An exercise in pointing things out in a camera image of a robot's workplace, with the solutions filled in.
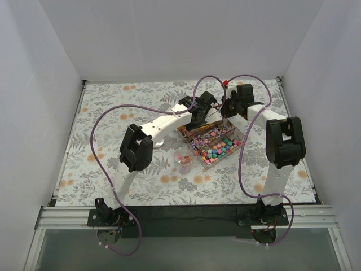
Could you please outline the clear compartment candy box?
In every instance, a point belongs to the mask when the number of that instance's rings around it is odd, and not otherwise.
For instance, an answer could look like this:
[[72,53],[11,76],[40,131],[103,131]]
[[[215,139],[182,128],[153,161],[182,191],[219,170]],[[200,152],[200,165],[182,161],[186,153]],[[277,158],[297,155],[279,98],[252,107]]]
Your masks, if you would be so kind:
[[244,134],[227,118],[188,133],[178,133],[205,169],[232,155],[244,140]]

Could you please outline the clear plastic jar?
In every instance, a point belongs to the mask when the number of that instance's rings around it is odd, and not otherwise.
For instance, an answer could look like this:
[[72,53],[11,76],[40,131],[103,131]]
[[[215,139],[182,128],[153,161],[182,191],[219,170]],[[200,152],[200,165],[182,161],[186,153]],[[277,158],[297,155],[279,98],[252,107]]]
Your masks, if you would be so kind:
[[193,168],[193,153],[187,148],[180,148],[174,153],[174,164],[179,174],[188,174]]

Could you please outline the silver round jar lid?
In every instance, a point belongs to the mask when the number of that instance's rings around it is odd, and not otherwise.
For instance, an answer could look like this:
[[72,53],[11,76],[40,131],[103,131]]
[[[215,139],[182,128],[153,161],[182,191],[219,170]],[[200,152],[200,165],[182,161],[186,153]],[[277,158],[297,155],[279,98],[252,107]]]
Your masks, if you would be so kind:
[[153,140],[153,148],[160,148],[165,142],[163,137],[155,137],[152,140]]

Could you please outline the yellow plastic scoop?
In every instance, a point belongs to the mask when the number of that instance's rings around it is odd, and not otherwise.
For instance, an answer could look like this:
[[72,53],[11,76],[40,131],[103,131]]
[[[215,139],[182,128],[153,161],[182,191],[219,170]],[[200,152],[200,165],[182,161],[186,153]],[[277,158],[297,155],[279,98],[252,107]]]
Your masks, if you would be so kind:
[[179,132],[181,132],[181,133],[188,133],[188,130],[186,129],[185,126],[181,126],[181,127],[179,127],[177,130],[178,130]]

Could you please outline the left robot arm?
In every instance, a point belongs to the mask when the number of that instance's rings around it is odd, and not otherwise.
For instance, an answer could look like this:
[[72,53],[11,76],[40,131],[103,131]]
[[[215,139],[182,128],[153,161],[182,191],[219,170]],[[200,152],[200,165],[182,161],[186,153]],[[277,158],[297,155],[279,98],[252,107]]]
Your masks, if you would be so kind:
[[[194,130],[220,120],[221,114],[215,108],[216,104],[216,98],[205,91],[200,97],[193,95],[182,98],[168,111],[134,104],[121,104],[108,109],[97,119],[91,130],[90,147],[111,188],[105,198],[95,199],[95,208],[106,225],[113,226],[119,221],[123,221],[123,217],[133,216],[122,201],[136,175],[150,165],[156,143],[179,127],[185,126],[187,130]],[[122,107],[139,108],[160,113],[161,116],[140,126],[131,124],[127,127],[120,146],[118,171],[112,178],[95,152],[94,135],[102,118],[111,111]],[[118,208],[123,209],[126,214],[120,215]]]

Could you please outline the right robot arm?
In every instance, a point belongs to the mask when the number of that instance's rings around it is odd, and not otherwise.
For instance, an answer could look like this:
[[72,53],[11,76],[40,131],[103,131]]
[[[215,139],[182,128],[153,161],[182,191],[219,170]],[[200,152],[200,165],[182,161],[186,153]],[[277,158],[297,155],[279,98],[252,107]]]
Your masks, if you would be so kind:
[[223,84],[226,94],[222,97],[221,115],[226,118],[240,115],[251,121],[240,157],[252,126],[257,124],[266,131],[265,152],[269,168],[263,194],[256,197],[255,211],[251,214],[266,225],[281,216],[289,176],[306,155],[302,123],[298,117],[275,113],[268,108],[270,104],[256,102],[251,84],[230,86],[228,81]]

